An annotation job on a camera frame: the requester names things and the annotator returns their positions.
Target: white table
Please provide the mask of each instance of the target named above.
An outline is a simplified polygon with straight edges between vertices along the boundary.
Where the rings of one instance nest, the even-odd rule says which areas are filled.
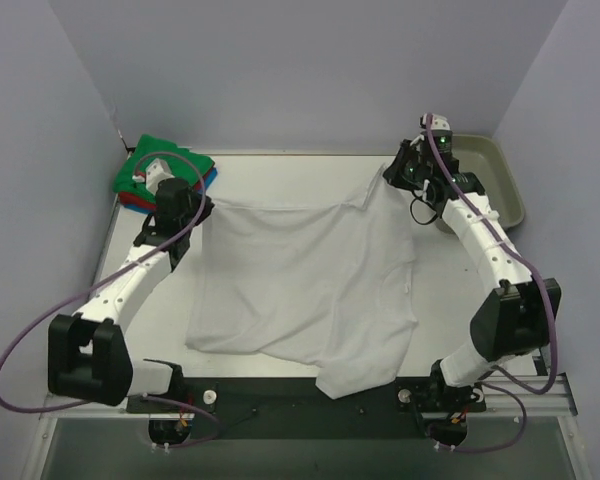
[[[354,156],[214,156],[218,178],[209,189],[213,197],[255,204],[333,203],[368,182],[391,157]],[[430,215],[417,210],[421,218]],[[105,251],[100,278],[122,263],[140,232],[144,215],[120,208]],[[404,221],[410,222],[408,209]],[[413,309],[419,320],[400,376],[424,376],[431,364],[453,352],[468,338],[469,321],[485,298],[478,275],[457,238],[433,225],[413,224],[417,260],[414,265]],[[163,281],[126,332],[134,355],[182,365],[187,377],[298,377],[315,376],[312,366],[263,354],[208,354],[188,349],[185,334],[193,307],[200,265],[200,235],[191,236],[191,248],[175,272]],[[536,375],[530,355],[507,365],[516,375]]]

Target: gray wall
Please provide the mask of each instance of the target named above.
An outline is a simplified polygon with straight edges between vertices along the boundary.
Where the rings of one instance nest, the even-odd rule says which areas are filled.
[[[50,0],[125,139],[394,152],[491,134],[566,0]]]
[[[600,0],[570,0],[497,138],[527,207],[523,253],[563,287],[560,365],[600,478]]]
[[[89,283],[123,159],[48,4],[0,1],[0,353],[35,315]],[[2,377],[4,395],[20,405],[44,399],[44,330]],[[0,409],[0,479],[19,477],[36,423]]]

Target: white cloth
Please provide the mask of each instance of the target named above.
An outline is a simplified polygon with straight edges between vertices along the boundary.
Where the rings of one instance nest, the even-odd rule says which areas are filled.
[[[406,200],[382,171],[335,205],[214,199],[187,346],[317,365],[331,398],[393,381],[416,324],[414,252]]]

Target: black wire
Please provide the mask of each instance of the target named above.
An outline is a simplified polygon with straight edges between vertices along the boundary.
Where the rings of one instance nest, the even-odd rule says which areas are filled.
[[[418,225],[422,225],[424,227],[426,227],[427,225],[431,225],[433,222],[435,222],[438,219],[438,214],[434,213],[433,217],[431,217],[429,220],[427,220],[426,222],[421,222],[419,221],[416,216],[413,214],[413,205],[416,202],[421,202],[424,203],[427,207],[429,207],[431,210],[433,210],[433,206],[431,206],[431,204],[425,202],[424,200],[422,200],[422,197],[418,197],[415,193],[413,193],[413,200],[411,200],[411,204],[409,205],[409,213],[411,213],[411,218],[413,218],[413,221],[416,222]]]

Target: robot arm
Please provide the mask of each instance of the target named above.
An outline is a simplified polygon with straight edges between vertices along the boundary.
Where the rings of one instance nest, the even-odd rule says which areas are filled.
[[[178,365],[139,358],[124,333],[153,289],[178,266],[189,249],[190,232],[139,263],[138,260],[188,225],[201,197],[181,178],[165,177],[149,214],[120,269],[137,264],[72,315],[58,315],[48,331],[48,386],[54,394],[118,405],[127,396],[164,394],[178,388]],[[213,208],[206,198],[205,220]]]
[[[514,252],[515,247],[498,223],[484,188],[475,174],[459,171],[459,161],[452,154],[452,132],[447,119],[434,115],[432,135],[452,181],[478,207],[478,217],[458,198],[439,164],[431,145],[419,135],[403,141],[400,150],[385,171],[387,182],[420,197],[455,232],[478,271],[486,300],[471,320],[470,338],[451,355],[436,362],[432,377],[439,383],[441,396],[448,387],[469,387],[494,365],[516,355],[524,355],[549,342],[547,319],[538,287],[529,270],[507,255],[500,242],[489,232],[485,222],[499,233],[502,242]],[[421,119],[425,127],[425,117]],[[552,308],[557,311],[560,287],[554,279],[545,280]]]

